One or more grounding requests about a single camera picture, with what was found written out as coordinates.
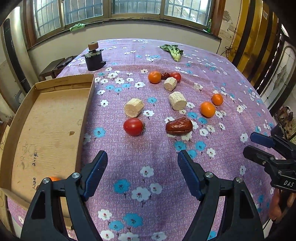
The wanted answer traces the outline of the person right hand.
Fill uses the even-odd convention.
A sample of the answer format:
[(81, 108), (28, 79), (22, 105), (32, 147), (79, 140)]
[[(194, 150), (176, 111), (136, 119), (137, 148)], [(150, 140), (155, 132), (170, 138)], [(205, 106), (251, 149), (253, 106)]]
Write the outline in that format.
[[(295, 201), (295, 193), (291, 193), (287, 200), (287, 207), (291, 208), (294, 201)], [(268, 216), (272, 221), (275, 221), (277, 219), (281, 220), (283, 217), (279, 203), (280, 203), (280, 190), (275, 188), (273, 197), (271, 199), (270, 207), (269, 207), (269, 213), (268, 213)]]

